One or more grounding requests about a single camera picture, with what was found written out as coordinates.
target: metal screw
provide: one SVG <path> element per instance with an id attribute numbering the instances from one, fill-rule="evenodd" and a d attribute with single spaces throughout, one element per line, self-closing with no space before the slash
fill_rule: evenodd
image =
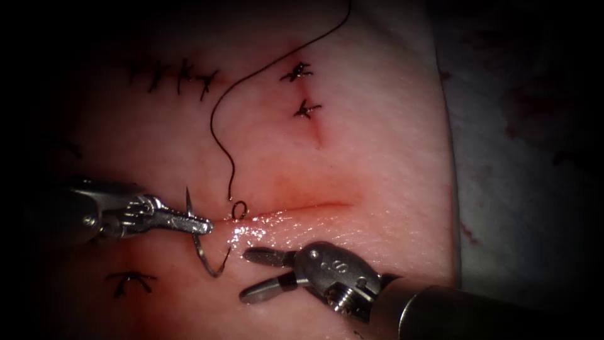
<path id="1" fill-rule="evenodd" d="M 366 285 L 367 285 L 367 280 L 365 278 L 359 278 L 357 280 L 357 287 L 365 288 Z"/>
<path id="2" fill-rule="evenodd" d="M 338 313 L 350 315 L 353 297 L 354 291 L 350 288 L 332 289 L 327 293 L 327 304 Z"/>
<path id="3" fill-rule="evenodd" d="M 94 215 L 88 215 L 88 216 L 84 217 L 82 222 L 84 222 L 84 225 L 86 225 L 87 227 L 94 227 L 96 225 L 97 221 L 96 221 L 96 217 Z"/>

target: pink skin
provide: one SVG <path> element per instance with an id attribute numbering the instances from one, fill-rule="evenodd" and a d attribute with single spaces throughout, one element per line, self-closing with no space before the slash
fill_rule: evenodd
<path id="1" fill-rule="evenodd" d="M 344 318 L 303 290 L 240 303 L 241 289 L 283 272 L 243 260 L 249 246 L 330 241 L 379 272 L 452 284 L 448 126 L 421 6 L 376 11 L 356 4 L 339 31 L 228 94 L 214 125 L 237 165 L 227 200 L 231 167 L 210 134 L 211 109 L 229 84 L 343 18 L 345 3 L 320 3 L 297 6 L 291 18 L 288 4 L 239 12 L 245 15 L 205 7 L 208 22 L 182 23 L 190 37 L 172 39 L 158 24 L 162 29 L 145 36 L 152 43 L 128 37 L 100 50 L 86 78 L 62 89 L 64 100 L 82 98 L 77 110 L 52 110 L 75 122 L 62 134 L 84 158 L 57 151 L 58 172 L 135 181 L 181 210 L 188 186 L 196 213 L 216 221 L 202 238 L 210 262 L 216 268 L 229 246 L 233 251 L 218 279 L 202 268 L 189 235 L 163 230 L 50 256 L 39 292 L 46 330 L 116 339 L 355 338 Z M 392 22 L 396 34 L 384 36 L 381 25 Z M 245 38 L 237 35 L 245 30 Z M 128 71 L 113 62 L 135 54 L 173 65 L 152 94 L 152 71 L 129 86 Z M 193 76 L 220 70 L 201 103 L 201 82 L 183 81 L 176 94 L 183 57 L 195 65 Z M 299 61 L 311 63 L 306 71 L 314 75 L 279 82 Z M 302 97 L 307 107 L 323 105 L 311 120 L 293 117 Z M 230 218 L 237 200 L 249 206 L 243 220 Z M 126 297 L 115 300 L 116 281 L 104 276 L 128 270 L 157 276 L 148 281 L 153 292 L 131 281 Z"/>

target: interrupted suture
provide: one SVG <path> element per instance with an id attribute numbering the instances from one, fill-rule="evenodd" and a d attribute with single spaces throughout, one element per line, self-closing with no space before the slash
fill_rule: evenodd
<path id="1" fill-rule="evenodd" d="M 290 73 L 286 74 L 285 76 L 282 76 L 281 79 L 279 79 L 279 81 L 289 78 L 289 82 L 293 82 L 296 78 L 312 76 L 314 73 L 304 72 L 304 68 L 306 66 L 310 66 L 310 64 L 305 64 L 303 62 L 299 62 L 298 65 L 296 65 Z"/>

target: running suture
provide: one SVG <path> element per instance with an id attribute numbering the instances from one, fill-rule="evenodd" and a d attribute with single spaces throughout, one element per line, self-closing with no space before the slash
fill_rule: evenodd
<path id="1" fill-rule="evenodd" d="M 218 98 L 218 101 L 216 102 L 216 105 L 214 105 L 214 108 L 212 109 L 212 114 L 210 115 L 210 132 L 212 133 L 212 137 L 214 138 L 214 141 L 216 141 L 216 144 L 218 144 L 218 146 L 220 147 L 220 149 L 225 153 L 225 155 L 228 157 L 228 160 L 231 162 L 231 178 L 228 180 L 228 190 L 227 190 L 227 200 L 228 201 L 232 201 L 233 200 L 233 196 L 231 195 L 232 192 L 232 186 L 233 186 L 233 179 L 235 178 L 235 161 L 233 160 L 233 157 L 231 156 L 231 154 L 229 153 L 229 151 L 227 151 L 227 149 L 225 148 L 224 145 L 222 145 L 222 143 L 218 140 L 218 137 L 216 136 L 216 133 L 214 132 L 214 116 L 216 115 L 216 109 L 218 108 L 218 105 L 220 105 L 220 103 L 222 102 L 222 99 L 229 93 L 231 92 L 235 87 L 237 87 L 239 84 L 243 83 L 244 81 L 260 74 L 261 72 L 266 71 L 268 68 L 274 66 L 276 63 L 282 61 L 283 59 L 289 57 L 290 55 L 296 53 L 297 51 L 300 51 L 301 49 L 311 45 L 312 43 L 315 43 L 319 40 L 321 40 L 322 38 L 325 38 L 326 36 L 328 36 L 329 34 L 335 32 L 336 30 L 338 30 L 340 27 L 342 27 L 346 21 L 348 21 L 348 18 L 350 16 L 350 10 L 352 9 L 352 0 L 348 1 L 348 11 L 346 12 L 346 15 L 344 17 L 344 19 L 338 24 L 336 25 L 334 28 L 332 28 L 331 30 L 327 31 L 326 33 L 321 34 L 319 37 L 316 37 L 312 40 L 310 40 L 309 42 L 300 45 L 299 47 L 294 48 L 293 50 L 289 51 L 288 53 L 278 57 L 277 59 L 273 60 L 272 62 L 268 63 L 267 65 L 265 65 L 264 67 L 262 67 L 261 69 L 239 79 L 238 81 L 234 82 L 231 86 L 229 86 L 225 92 L 220 96 L 220 98 Z M 233 206 L 232 209 L 232 217 L 235 218 L 235 207 L 239 204 L 243 204 L 245 210 L 247 211 L 247 204 L 245 204 L 244 201 L 237 201 L 235 203 L 235 205 Z"/>

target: needle driver jaw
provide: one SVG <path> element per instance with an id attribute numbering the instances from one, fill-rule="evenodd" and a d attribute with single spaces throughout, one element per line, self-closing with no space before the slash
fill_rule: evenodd
<path id="1" fill-rule="evenodd" d="M 250 262 L 292 270 L 257 283 L 239 294 L 243 303 L 270 300 L 303 287 L 332 309 L 363 322 L 381 290 L 381 277 L 358 255 L 328 242 L 314 242 L 300 251 L 251 247 L 243 257 Z"/>

